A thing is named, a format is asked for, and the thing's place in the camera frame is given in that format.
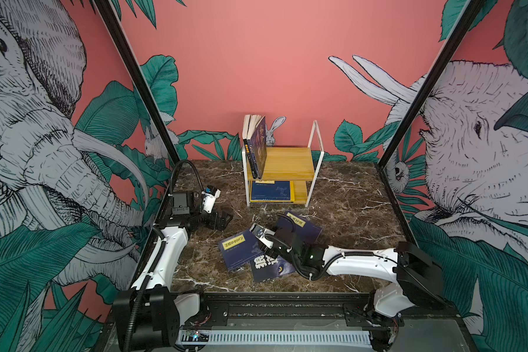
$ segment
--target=rabbit illustration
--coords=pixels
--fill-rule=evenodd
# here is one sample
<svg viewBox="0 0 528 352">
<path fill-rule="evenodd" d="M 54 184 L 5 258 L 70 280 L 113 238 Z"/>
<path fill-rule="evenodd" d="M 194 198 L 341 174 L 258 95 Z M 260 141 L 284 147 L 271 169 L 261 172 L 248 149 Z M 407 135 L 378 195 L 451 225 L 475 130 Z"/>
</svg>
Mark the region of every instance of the rabbit illustration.
<svg viewBox="0 0 528 352">
<path fill-rule="evenodd" d="M 270 129 L 266 126 L 266 145 L 274 146 L 276 144 L 276 139 L 274 138 L 274 131 L 285 122 L 285 116 L 280 116 L 274 120 Z"/>
</svg>

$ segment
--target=two-tier shelf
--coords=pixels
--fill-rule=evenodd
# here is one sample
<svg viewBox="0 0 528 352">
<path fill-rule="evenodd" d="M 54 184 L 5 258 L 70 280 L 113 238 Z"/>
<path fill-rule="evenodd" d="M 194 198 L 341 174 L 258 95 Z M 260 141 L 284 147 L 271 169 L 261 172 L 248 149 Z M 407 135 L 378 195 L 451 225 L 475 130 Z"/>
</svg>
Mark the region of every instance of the two-tier shelf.
<svg viewBox="0 0 528 352">
<path fill-rule="evenodd" d="M 317 132 L 319 140 L 320 154 L 317 161 L 317 167 L 313 165 L 313 157 L 311 154 L 311 142 L 313 136 Z M 242 148 L 243 153 L 243 169 L 244 169 L 244 187 L 246 190 L 246 206 L 251 206 L 251 185 L 254 181 L 252 177 L 251 166 L 246 162 L 246 152 Z M 264 172 L 260 181 L 293 181 L 295 199 L 287 204 L 305 204 L 309 206 L 311 200 L 311 193 L 315 187 L 317 174 L 323 161 L 325 150 L 323 147 L 323 140 L 319 132 L 319 124 L 313 121 L 311 127 L 311 135 L 307 147 L 276 147 L 269 146 L 266 148 L 266 164 Z M 309 193 L 307 192 L 307 182 L 311 182 Z"/>
</svg>

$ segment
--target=yellow label with chinese text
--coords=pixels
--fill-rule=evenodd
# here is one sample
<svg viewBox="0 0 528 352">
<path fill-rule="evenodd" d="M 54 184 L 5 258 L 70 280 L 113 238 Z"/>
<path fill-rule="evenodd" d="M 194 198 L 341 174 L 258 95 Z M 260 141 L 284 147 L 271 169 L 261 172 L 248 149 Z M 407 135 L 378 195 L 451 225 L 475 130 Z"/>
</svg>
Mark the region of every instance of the yellow label with chinese text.
<svg viewBox="0 0 528 352">
<path fill-rule="evenodd" d="M 305 225 L 305 221 L 301 220 L 300 218 L 298 218 L 297 216 L 291 214 L 291 213 L 288 213 L 288 216 L 290 218 L 293 219 L 293 222 L 295 222 L 297 225 L 303 227 Z"/>
<path fill-rule="evenodd" d="M 236 246 L 237 244 L 243 243 L 243 242 L 244 242 L 244 235 L 240 235 L 240 236 L 231 238 L 227 242 L 223 242 L 223 248 L 228 250 L 229 248 L 232 248 L 232 247 Z"/>
</svg>

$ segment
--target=wooden shelf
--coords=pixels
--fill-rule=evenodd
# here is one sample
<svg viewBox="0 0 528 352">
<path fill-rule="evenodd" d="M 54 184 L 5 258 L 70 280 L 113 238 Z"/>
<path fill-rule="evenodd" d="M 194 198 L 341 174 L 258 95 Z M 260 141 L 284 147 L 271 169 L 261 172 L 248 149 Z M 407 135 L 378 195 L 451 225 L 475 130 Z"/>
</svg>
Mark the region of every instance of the wooden shelf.
<svg viewBox="0 0 528 352">
<path fill-rule="evenodd" d="M 307 182 L 305 181 L 293 181 L 293 202 L 251 202 L 254 204 L 305 204 L 307 203 Z M 250 183 L 250 194 L 252 194 L 252 182 Z"/>
<path fill-rule="evenodd" d="M 266 152 L 268 156 L 261 181 L 312 181 L 315 177 L 311 148 L 269 146 Z M 250 165 L 247 164 L 246 168 L 248 180 L 253 181 Z"/>
</svg>

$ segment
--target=marble table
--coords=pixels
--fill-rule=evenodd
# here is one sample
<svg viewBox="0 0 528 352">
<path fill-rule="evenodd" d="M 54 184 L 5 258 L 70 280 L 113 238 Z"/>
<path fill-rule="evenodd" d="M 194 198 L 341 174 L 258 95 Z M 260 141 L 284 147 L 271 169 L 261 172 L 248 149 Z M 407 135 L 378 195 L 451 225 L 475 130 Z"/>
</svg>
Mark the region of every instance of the marble table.
<svg viewBox="0 0 528 352">
<path fill-rule="evenodd" d="M 341 248 L 376 250 L 405 241 L 385 188 L 372 163 L 325 162 L 321 166 L 308 208 L 292 204 L 252 204 L 246 207 L 243 165 L 240 161 L 196 160 L 204 186 L 221 189 L 217 209 L 234 218 L 223 232 L 200 228 L 183 250 L 171 291 L 202 288 L 205 292 L 369 292 L 387 285 L 384 280 L 355 275 L 309 281 L 297 273 L 254 283 L 250 264 L 229 272 L 218 241 L 243 231 L 253 222 L 272 227 L 278 212 L 292 210 L 322 226 L 317 243 Z M 184 165 L 176 190 L 195 185 Z"/>
</svg>

